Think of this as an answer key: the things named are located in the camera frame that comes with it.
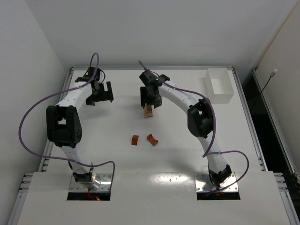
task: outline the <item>cable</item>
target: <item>cable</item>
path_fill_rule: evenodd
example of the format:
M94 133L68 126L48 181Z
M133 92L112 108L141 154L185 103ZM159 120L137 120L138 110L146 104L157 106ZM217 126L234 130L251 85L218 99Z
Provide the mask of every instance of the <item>cable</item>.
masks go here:
M267 87L269 81L270 81L271 78L276 74L276 72L277 72L277 70L274 69L274 70L272 71L272 73L270 74L270 77L268 78L268 81L266 82L265 86L264 86L263 89L259 92L259 94L257 94L257 97L256 97L256 99L255 99L253 105L251 106L250 110L249 110L250 112L252 111L252 109L253 109L253 107L255 106L255 104L256 104L258 98L259 98L260 95L262 94L263 90Z
M72 90L76 90L76 89L79 89L79 88L83 88L85 87L86 85L88 85L89 83L91 83L95 76L96 76L96 72L97 72L97 69L98 69L98 66L99 66L99 55L98 53L94 53L90 59L90 67L92 65L92 62L93 62L93 58L94 56L97 56L97 62L96 62L96 69L94 70L94 73L92 75L92 77L83 85L81 86L78 86L78 87L75 87L75 88L70 88L68 90L62 90L62 91L59 91L59 92L56 92L54 94L51 94L41 100L39 100L38 102L36 102L23 116L22 120L21 120L21 123L20 123L20 126L19 126L19 131L18 131L18 136L19 136L19 140L20 140L20 143L21 145L29 152L31 153L32 155L35 155L37 157L41 157L41 158L52 158L52 159L60 159L60 160L65 160L65 161L70 161L70 162L73 162L73 163L77 163L79 165L83 165L83 166L86 166L86 167L91 167L91 168L94 168L94 167L99 167L99 166L102 166L102 165L106 165L108 163L112 163L113 165L113 170L112 170L112 182L111 182L111 185L110 185L110 191L112 190L112 185L113 185L113 178L114 178L114 173L115 173L115 163L113 161L108 161L108 162L105 162L105 163L101 163L101 164L97 164L97 165L88 165L88 164L84 164L84 163L80 163L80 162L76 162L75 160L73 159L69 159L69 158L63 158L63 157L56 157L56 156L46 156L46 155L42 155L42 154L38 154L32 150L30 150L24 143L23 139L22 139L22 127L23 127L23 124L24 124L24 121L26 119L26 117L28 116L28 114L31 112L31 110L33 110L38 104L42 103L43 101L51 98L51 97L54 97L56 95L59 95L59 94L62 94L62 93L65 93L65 92L68 92L68 91L72 91Z
M103 75L104 75L104 77L103 77L103 80L102 80L102 81L101 81L101 83L100 83L100 84L102 84L102 83L104 82L105 78L106 78L106 74L104 73L104 71L103 71L103 70L100 70L100 72L102 72L102 73L103 73Z
M90 189L88 189L88 197L91 198L93 201L100 201L100 198L99 198L98 196L93 197L93 196L90 194Z
M151 70L149 70L148 68L146 68L146 67L144 66L144 64L142 63L142 61L139 60L139 64L144 68L145 71L150 71L150 72L152 72ZM163 81L159 76L157 76L157 78L158 78L164 85L166 85L166 86L168 86L168 87L170 87L170 88L172 88L172 89L176 89L176 90L180 90L180 91L192 93L192 94L195 94L195 95L199 95L199 96L201 96L202 98L204 98L204 99L207 101L207 103L208 103L208 105L209 105L209 107L210 107L210 109L211 109L211 112L212 112L213 129L212 129L212 138L211 138L211 142L210 142L210 144L209 144L207 150L204 152L204 154L203 154L203 156L202 156L203 158L206 157L206 156L208 155L208 153L209 153L209 151L210 151L210 149L211 149L211 147L212 147L212 145L213 145L213 143L214 143L214 141L215 141L215 137L216 137L216 115L215 115L215 111L214 111L214 109L213 109L213 107L212 107L212 105L211 105L211 103L210 103L210 100L209 100L207 97L205 97L203 94L200 94L200 93L195 92L195 91L192 91L192 90L186 90L186 89L181 89L181 88L173 87L173 86L169 85L168 83L166 83L165 81Z
M208 104L209 104L209 106L210 106L210 109L211 109L211 111L212 111L212 118L213 118L213 130L212 130L212 132L213 132L213 134L212 134L211 142L210 142L210 144L209 144L207 150L205 151L205 153L204 153L203 156L202 156L203 158L206 157L206 156L209 156L209 155L213 155L213 154L227 154L227 153L233 153L233 152L242 154L242 155L246 158L246 161L247 161L247 167L246 167L245 172L241 175L241 177L239 177L234 183L232 183L232 184L230 184L230 185L228 185L228 186L226 186L226 187L223 187L223 188L221 188L221 189L216 189L216 190L210 191L210 192L208 192L207 194L209 195L209 194L212 194L212 193L215 193L215 192L222 191L222 190L224 190L224 189L230 187L231 185L237 183L238 181L240 181L240 180L246 175L246 173L247 173L248 170L249 170L249 159L248 159L248 157L246 156L245 153L243 153L243 152L241 152L241 151L237 151L237 150L232 150L232 151L221 151L221 152L209 152L210 149L211 149L211 147L212 147L212 145L213 145L213 142L214 142L214 140L215 140L215 136L216 136L216 115L215 115L215 111L214 111L214 109L213 109L213 107L212 107L212 105L211 105L211 103L210 103L210 100L209 100L208 98L206 98L203 94L200 94L200 93L198 93L198 92L191 91L191 90L186 90L186 89L181 89L181 88L177 88L177 87L173 87L173 86L169 85L168 83L166 83L165 81L163 81L163 80L159 77L159 75L158 75L157 73L152 72L151 70L149 70L148 68L146 68L146 67L144 66L144 64L143 64L140 60L139 60L139 64L144 68L145 71L150 71L154 76L155 76L155 74L156 74L156 75L157 75L157 78L158 78L164 85L166 85L166 86L168 86L168 87L170 87L170 88L173 88L173 89L176 88L177 90L180 90L180 91L184 91L184 92L188 92L188 93L192 93L192 94L199 95L199 96L201 96L202 98L204 98L204 99L208 102Z

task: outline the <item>white wall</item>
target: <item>white wall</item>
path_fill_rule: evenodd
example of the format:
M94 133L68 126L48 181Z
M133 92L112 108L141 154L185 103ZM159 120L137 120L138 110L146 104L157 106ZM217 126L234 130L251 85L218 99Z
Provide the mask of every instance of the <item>white wall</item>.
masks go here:
M300 171L300 3L291 13L258 67L261 86L271 71L278 72L270 80L264 94L287 140L287 145Z
M234 65L242 80L298 0L26 0L60 60Z
M40 159L18 140L23 114L43 96L61 90L66 71L24 0L0 4L0 225L7 224L23 174L38 169ZM46 141L45 107L25 122L28 146L42 152Z

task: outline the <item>black cable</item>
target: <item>black cable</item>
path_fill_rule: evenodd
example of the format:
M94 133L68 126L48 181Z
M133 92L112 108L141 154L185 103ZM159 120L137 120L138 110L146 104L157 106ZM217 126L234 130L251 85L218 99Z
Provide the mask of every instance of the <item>black cable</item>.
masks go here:
M101 83L100 83L100 84L102 84L102 83L104 82L105 78L106 78L106 74L104 73L104 71L103 71L103 70L101 70L101 69L100 69L100 73L101 73L101 72L103 73L104 77L103 77L103 80L101 81Z
M269 77L269 79L268 79L268 81L267 81L267 83L265 84L265 86L263 87L263 89L259 92L259 94L257 95L257 97L256 97L256 99L255 99L255 101L254 101L254 103L253 103L253 105L251 106L251 108L250 108L250 113L251 113L251 111L252 111L252 109L253 109L253 107L255 106L255 104L256 104L256 102L257 102L257 100L258 100L258 98L260 97L260 95L262 94L262 92L263 92L263 90L267 87L267 85L268 85L268 83L269 83L269 81L271 80L271 78L272 78L273 76L270 76Z
M152 70L150 70L150 72L152 72L152 73L156 74L157 76L159 76L157 73L153 72Z

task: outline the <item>red wire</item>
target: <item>red wire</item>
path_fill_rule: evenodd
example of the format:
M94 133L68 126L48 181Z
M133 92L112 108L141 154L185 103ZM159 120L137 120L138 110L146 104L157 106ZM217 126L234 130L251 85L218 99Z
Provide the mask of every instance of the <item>red wire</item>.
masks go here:
M90 189L88 190L88 197L95 201L94 197L90 195Z

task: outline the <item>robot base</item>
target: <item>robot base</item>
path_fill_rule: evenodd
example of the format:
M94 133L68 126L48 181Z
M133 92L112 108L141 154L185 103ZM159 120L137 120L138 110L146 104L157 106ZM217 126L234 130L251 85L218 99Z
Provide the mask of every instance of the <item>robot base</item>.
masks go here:
M97 190L91 190L90 195L92 197L98 197L101 201L109 201L111 198L110 186L112 181L111 173L98 173L100 177L100 187ZM88 195L88 189L82 186L80 183L75 182L73 176L71 176L69 193L67 200L70 201L93 201Z
M236 176L232 173L231 176L220 185L220 188L226 187L235 181ZM222 191L209 194L209 192L216 189L216 187L211 183L210 176L203 173L195 175L195 184L197 200L240 200L239 187L237 183Z

